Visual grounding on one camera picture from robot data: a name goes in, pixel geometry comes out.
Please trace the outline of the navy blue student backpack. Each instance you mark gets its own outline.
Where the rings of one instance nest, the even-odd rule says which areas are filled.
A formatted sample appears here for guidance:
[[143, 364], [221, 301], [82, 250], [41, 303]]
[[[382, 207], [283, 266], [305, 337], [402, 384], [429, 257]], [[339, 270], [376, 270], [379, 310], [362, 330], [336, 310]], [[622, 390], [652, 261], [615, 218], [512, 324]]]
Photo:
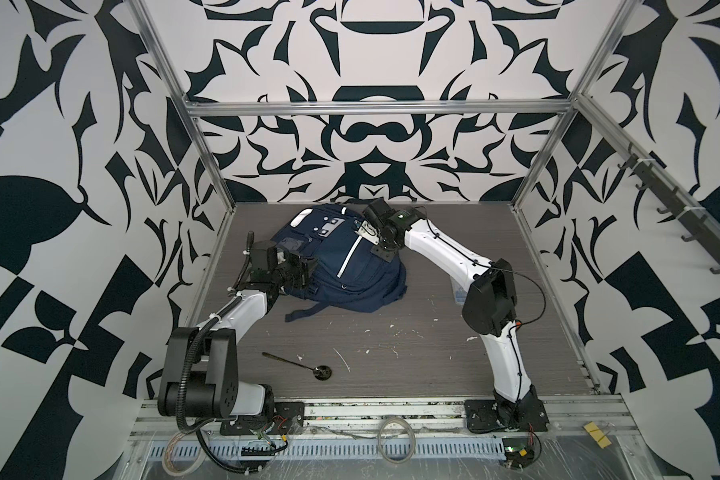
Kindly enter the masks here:
[[344, 205], [319, 204], [302, 210], [274, 234], [279, 248], [315, 262], [305, 287], [283, 289], [314, 303], [287, 314], [287, 323], [328, 307], [373, 313], [404, 297], [404, 264], [398, 255], [386, 261], [372, 252], [374, 244], [362, 236], [363, 222], [359, 212]]

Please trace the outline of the clear plastic pen box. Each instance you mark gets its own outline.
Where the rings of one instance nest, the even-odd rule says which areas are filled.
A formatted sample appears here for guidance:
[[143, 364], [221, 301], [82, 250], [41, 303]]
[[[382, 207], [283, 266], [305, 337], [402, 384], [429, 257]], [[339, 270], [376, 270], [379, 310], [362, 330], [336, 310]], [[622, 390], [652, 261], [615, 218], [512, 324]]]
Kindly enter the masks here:
[[459, 306], [463, 306], [466, 301], [467, 291], [464, 290], [457, 282], [452, 281], [451, 285], [454, 302]]

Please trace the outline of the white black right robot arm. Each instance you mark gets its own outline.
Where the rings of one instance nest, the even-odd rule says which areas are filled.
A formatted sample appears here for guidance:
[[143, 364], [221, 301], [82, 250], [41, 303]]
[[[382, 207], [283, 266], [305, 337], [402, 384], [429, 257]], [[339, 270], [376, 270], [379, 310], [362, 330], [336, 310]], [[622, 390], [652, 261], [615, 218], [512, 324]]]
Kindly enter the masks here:
[[538, 402], [519, 348], [515, 272], [504, 260], [493, 261], [466, 248], [412, 207], [392, 209], [377, 199], [362, 212], [359, 234], [388, 257], [407, 248], [430, 260], [466, 292], [462, 318], [481, 338], [494, 380], [494, 398], [504, 425], [519, 421]]

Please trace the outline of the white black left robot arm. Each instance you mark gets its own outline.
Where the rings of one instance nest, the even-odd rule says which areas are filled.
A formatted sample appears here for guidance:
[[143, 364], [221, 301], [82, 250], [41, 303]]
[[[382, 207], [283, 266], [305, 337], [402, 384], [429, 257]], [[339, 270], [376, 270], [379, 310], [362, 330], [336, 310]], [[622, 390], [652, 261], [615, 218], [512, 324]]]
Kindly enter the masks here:
[[215, 421], [243, 419], [254, 429], [274, 417], [272, 388], [239, 379], [237, 344], [280, 295], [305, 288], [318, 261], [250, 232], [230, 300], [194, 327], [175, 329], [167, 342], [157, 407], [180, 433]]

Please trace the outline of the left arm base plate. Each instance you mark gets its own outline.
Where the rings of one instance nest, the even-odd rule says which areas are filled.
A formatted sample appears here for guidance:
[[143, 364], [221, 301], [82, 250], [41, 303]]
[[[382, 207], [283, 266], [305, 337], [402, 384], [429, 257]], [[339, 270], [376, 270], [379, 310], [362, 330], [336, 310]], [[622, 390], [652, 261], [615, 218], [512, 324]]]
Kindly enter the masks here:
[[236, 416], [221, 423], [222, 436], [253, 435], [255, 431], [267, 434], [298, 432], [304, 426], [306, 404], [301, 401], [275, 401], [265, 403], [258, 415]]

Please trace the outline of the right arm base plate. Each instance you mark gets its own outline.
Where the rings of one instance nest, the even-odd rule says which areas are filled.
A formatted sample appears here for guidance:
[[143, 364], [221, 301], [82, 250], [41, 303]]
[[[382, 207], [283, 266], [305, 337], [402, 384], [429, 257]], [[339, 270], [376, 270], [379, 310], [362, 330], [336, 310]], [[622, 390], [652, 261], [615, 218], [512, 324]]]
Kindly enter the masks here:
[[534, 386], [518, 402], [496, 395], [492, 400], [466, 400], [464, 410], [467, 430], [474, 434], [548, 431], [549, 418]]

